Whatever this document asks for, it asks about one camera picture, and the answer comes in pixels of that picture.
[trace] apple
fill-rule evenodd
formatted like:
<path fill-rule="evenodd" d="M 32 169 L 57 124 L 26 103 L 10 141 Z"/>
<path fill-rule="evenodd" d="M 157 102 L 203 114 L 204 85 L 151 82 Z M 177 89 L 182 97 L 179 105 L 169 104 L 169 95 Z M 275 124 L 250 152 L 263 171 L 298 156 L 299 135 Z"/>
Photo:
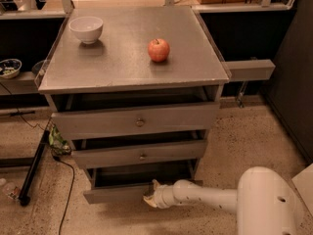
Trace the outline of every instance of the apple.
<path fill-rule="evenodd" d="M 161 38 L 156 38 L 148 44 L 148 54 L 155 62 L 162 62 L 169 54 L 169 44 Z"/>

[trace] countertop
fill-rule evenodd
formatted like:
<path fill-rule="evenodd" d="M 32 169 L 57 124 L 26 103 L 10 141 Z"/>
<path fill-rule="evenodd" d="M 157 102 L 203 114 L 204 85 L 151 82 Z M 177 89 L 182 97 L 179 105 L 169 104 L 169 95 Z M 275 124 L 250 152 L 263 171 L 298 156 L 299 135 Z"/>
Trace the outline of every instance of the countertop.
<path fill-rule="evenodd" d="M 65 26 L 39 93 L 88 93 L 224 84 L 229 81 L 195 13 L 189 6 L 74 9 L 103 19 L 100 39 L 81 43 Z M 167 61 L 154 63 L 148 43 L 164 38 Z"/>

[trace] floor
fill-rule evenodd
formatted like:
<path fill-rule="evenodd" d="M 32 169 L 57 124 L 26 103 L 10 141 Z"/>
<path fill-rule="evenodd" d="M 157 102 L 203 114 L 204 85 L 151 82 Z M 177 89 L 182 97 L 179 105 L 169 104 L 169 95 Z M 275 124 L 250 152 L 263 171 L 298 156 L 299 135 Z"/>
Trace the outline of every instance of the floor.
<path fill-rule="evenodd" d="M 0 114 L 0 159 L 33 156 L 41 128 L 51 114 L 47 108 L 37 108 L 35 114 L 23 116 L 27 124 L 20 117 L 5 116 L 15 111 Z M 209 141 L 196 176 L 204 186 L 237 188 L 248 168 L 261 165 L 277 171 L 294 189 L 291 179 L 307 167 L 261 98 L 248 100 L 243 109 L 233 100 L 223 100 Z M 167 210 L 153 209 L 143 202 L 88 205 L 82 195 L 90 187 L 84 172 L 71 156 L 63 156 L 62 161 L 74 167 L 75 178 L 61 234 L 237 234 L 233 214 L 200 204 Z M 0 169 L 0 177 L 20 186 L 26 173 L 27 167 Z M 21 207 L 0 196 L 1 234 L 59 234 L 71 181 L 71 168 L 54 161 L 47 148 L 29 191 L 29 205 Z M 306 207 L 304 211 L 298 235 L 313 234 L 313 218 Z"/>

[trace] cabinet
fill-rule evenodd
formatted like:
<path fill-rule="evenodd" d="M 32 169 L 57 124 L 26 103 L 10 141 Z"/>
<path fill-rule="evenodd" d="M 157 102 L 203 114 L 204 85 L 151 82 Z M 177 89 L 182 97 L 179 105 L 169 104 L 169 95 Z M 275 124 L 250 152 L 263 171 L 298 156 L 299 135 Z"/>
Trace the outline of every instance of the cabinet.
<path fill-rule="evenodd" d="M 87 15 L 104 21 L 99 41 L 84 45 L 65 25 L 39 87 L 91 182 L 87 201 L 194 179 L 229 81 L 204 25 L 188 6 L 74 9 L 69 20 Z M 159 64 L 147 53 L 155 37 L 171 47 Z"/>

